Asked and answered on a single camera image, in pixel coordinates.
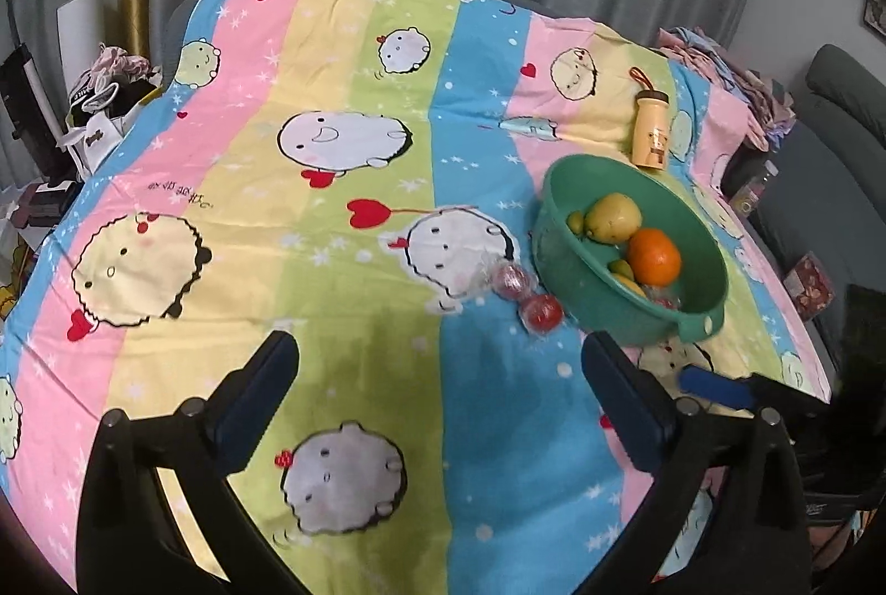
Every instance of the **sofa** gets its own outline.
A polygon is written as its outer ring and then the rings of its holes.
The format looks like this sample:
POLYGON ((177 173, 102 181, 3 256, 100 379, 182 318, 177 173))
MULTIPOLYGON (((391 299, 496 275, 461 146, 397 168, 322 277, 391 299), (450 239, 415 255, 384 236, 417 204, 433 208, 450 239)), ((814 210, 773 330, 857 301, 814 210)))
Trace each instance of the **sofa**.
POLYGON ((785 275, 807 252, 834 285, 831 305, 808 324, 832 384, 844 363, 846 287, 886 291, 886 85, 835 45, 822 47, 795 96, 797 123, 778 152, 739 149, 725 172, 731 196, 768 158, 779 174, 750 216, 785 275))

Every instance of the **blue stripe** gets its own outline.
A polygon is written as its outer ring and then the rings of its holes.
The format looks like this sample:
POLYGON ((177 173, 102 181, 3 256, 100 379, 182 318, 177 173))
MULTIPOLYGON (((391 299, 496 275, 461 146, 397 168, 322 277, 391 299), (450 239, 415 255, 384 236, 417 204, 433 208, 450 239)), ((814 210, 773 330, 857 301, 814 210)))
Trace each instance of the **blue stripe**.
MULTIPOLYGON (((524 64, 530 13, 501 9, 498 0, 459 9, 429 114, 434 193, 438 207, 476 206, 503 223, 529 267, 533 181, 496 126, 524 64)), ((581 374, 580 342, 571 325, 530 336, 516 306, 491 293, 443 317, 449 592, 571 592, 604 553, 602 536, 617 532, 610 498, 623 476, 581 374), (599 495, 585 496, 597 484, 599 495)))
MULTIPOLYGON (((669 155, 668 172, 676 176, 680 180, 687 192, 692 194, 692 186, 696 184, 689 174, 692 165, 698 137, 701 134, 704 118, 708 114, 708 97, 710 94, 710 83, 699 75, 685 69, 683 65, 668 61, 671 66, 671 74, 673 75, 674 84, 677 89, 677 108, 689 113, 693 119, 693 141, 686 158, 686 162, 680 162, 672 155, 669 155)), ((750 293, 754 298, 756 310, 760 313, 763 320, 763 326, 769 335, 775 352, 779 358, 788 350, 796 353, 796 345, 787 331, 784 317, 781 316, 781 310, 775 305, 772 295, 763 283, 756 282, 748 277, 741 263, 735 258, 735 249, 741 244, 741 239, 733 238, 725 229, 719 227, 699 204, 701 216, 707 220, 712 226, 712 230, 717 240, 723 245, 728 256, 736 260, 738 269, 750 285, 750 293)))
MULTIPOLYGON (((224 1, 199 1, 185 31, 185 42, 199 40, 201 37, 211 40, 218 19, 217 11, 224 1)), ((19 376, 22 347, 31 334, 31 329, 34 327, 34 322, 37 320, 37 315, 43 304, 43 298, 49 291, 59 257, 70 251, 77 229, 83 219, 99 203, 114 176, 131 166, 151 144, 152 140, 169 128, 176 119, 176 111, 189 100, 192 94, 193 90, 190 88, 174 84, 164 93, 162 98, 150 102, 136 120, 130 133, 118 145, 114 154, 99 167, 99 171, 84 185, 74 205, 68 210, 65 219, 59 223, 59 227, 44 242, 37 266, 34 267, 34 274, 7 318, 6 329, 3 332, 3 345, 0 346, 0 376, 9 373, 13 386, 19 376), (181 99, 178 105, 173 100, 176 96, 181 99)), ((59 337, 64 336, 63 332, 59 334, 59 337)), ((27 438, 28 404, 22 404, 25 409, 22 418, 22 438, 27 438)), ((0 488, 9 495, 6 465, 0 465, 0 488)))

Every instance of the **green plastic bowl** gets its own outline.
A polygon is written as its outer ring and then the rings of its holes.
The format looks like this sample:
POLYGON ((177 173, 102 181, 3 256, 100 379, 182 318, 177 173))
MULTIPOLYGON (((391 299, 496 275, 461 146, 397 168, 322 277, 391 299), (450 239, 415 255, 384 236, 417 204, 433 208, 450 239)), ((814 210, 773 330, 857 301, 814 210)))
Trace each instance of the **green plastic bowl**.
POLYGON ((622 347, 652 345, 672 335, 697 342, 723 326, 728 278, 717 241, 670 189, 610 158, 570 155, 551 166, 533 230, 533 258, 545 287, 579 325, 608 331, 622 347), (679 311, 619 285, 606 267, 622 256, 619 248, 579 239, 567 227, 571 212, 586 213, 610 192, 632 198, 642 226, 661 229, 679 249, 683 267, 672 285, 681 299, 679 311))

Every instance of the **red snack package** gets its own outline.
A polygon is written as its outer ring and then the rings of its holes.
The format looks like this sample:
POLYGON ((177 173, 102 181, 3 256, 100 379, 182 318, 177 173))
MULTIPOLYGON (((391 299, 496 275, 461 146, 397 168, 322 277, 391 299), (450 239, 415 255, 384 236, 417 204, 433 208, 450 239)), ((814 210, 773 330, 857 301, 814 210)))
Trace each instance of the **red snack package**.
POLYGON ((825 274, 821 262, 812 253, 806 253, 784 278, 797 313, 804 321, 811 320, 834 300, 834 285, 825 274))

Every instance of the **metal bolt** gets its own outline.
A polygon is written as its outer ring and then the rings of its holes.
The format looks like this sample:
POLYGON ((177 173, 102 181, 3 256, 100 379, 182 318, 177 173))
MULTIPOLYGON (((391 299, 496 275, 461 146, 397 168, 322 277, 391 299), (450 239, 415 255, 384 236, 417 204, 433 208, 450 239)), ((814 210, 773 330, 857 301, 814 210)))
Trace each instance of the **metal bolt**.
POLYGON ((105 415, 102 417, 102 425, 114 427, 122 419, 123 411, 120 408, 109 409, 109 411, 105 412, 105 415))
POLYGON ((677 412, 680 412, 683 415, 691 418, 693 415, 697 415, 701 411, 702 406, 691 397, 681 397, 677 400, 677 412))
POLYGON ((775 408, 761 409, 760 416, 766 425, 778 425, 781 422, 781 415, 775 408))
POLYGON ((178 411, 188 418, 201 414, 203 406, 207 403, 202 397, 189 397, 181 405, 178 411))

